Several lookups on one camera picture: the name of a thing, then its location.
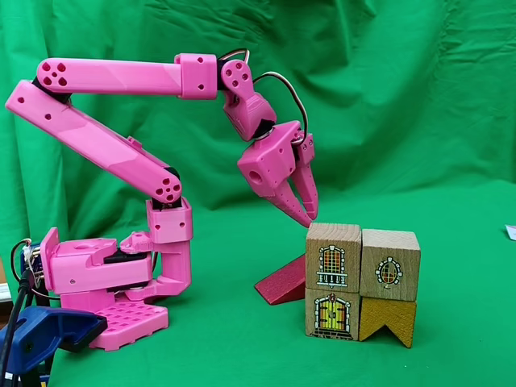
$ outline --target black wire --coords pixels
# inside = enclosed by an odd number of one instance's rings
[[[25,301],[25,307],[28,308],[32,305],[32,299],[34,298],[34,294],[32,292],[29,292],[27,295],[27,300]]]
[[[28,278],[29,275],[34,276],[28,270],[26,270],[26,273],[27,275],[25,275],[25,273],[23,274],[22,280],[26,279],[26,277]],[[15,337],[16,323],[18,322],[18,316],[22,309],[23,301],[30,288],[31,286],[29,281],[21,282],[16,303],[13,310],[10,312],[9,322],[7,323],[6,338],[2,346],[2,353],[0,354],[0,365],[2,366],[2,369],[0,369],[0,387],[3,387],[6,383],[7,363],[9,363],[10,347],[12,346],[13,338]]]

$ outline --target white paper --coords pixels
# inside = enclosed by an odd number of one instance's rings
[[[506,224],[507,234],[512,240],[516,240],[516,226],[509,226]]]

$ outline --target pink robotic arm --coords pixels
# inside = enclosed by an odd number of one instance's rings
[[[258,139],[239,162],[249,185],[261,197],[308,227],[317,216],[317,190],[310,172],[313,140],[293,130],[284,138],[277,117],[255,92],[251,70],[242,60],[220,61],[213,55],[181,54],[174,64],[120,60],[51,58],[43,61],[36,82],[22,81],[6,107],[67,144],[99,167],[162,203],[181,197],[181,183],[167,164],[146,153],[69,103],[71,93],[168,94],[184,99],[215,99],[226,94],[224,110],[244,141]],[[273,142],[282,138],[278,147]],[[302,141],[302,145],[291,143]],[[306,212],[293,195],[298,188]]]
[[[57,229],[50,230],[41,244],[45,285],[60,295],[61,305],[108,316],[110,329],[92,344],[95,347],[118,349],[168,326],[166,310],[140,303],[178,295],[189,287],[192,210],[173,169],[145,152],[137,140],[125,139],[75,109],[71,94],[160,94],[209,100],[218,91],[226,96],[224,111],[240,137],[253,141],[238,162],[248,184],[308,227],[318,209],[310,171],[312,135],[298,121],[277,125],[274,110],[254,90],[246,61],[204,54],[181,54],[173,64],[51,58],[40,64],[33,82],[21,81],[6,103],[7,109],[152,199],[147,201],[149,231],[133,232],[119,248],[115,239],[61,243]],[[152,252],[162,258],[162,274],[156,279],[152,278]],[[147,308],[148,313],[142,314],[139,308]],[[126,317],[117,320],[124,314],[138,317],[132,322]]]

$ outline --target red triangular block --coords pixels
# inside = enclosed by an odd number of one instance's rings
[[[305,255],[258,282],[255,289],[270,305],[305,298]]]

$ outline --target black cable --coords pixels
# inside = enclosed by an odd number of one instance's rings
[[[28,308],[32,305],[32,300],[34,299],[34,294],[32,292],[29,292],[27,295],[27,300],[25,301],[25,307]]]
[[[4,384],[6,383],[7,363],[9,363],[10,347],[12,346],[13,338],[15,337],[19,312],[22,309],[25,296],[31,292],[34,282],[34,273],[31,270],[25,270],[19,282],[18,297],[16,298],[13,310],[10,312],[9,322],[7,323],[6,338],[2,346],[2,352],[0,353],[0,365],[2,366],[2,369],[0,369],[0,387],[4,387]]]

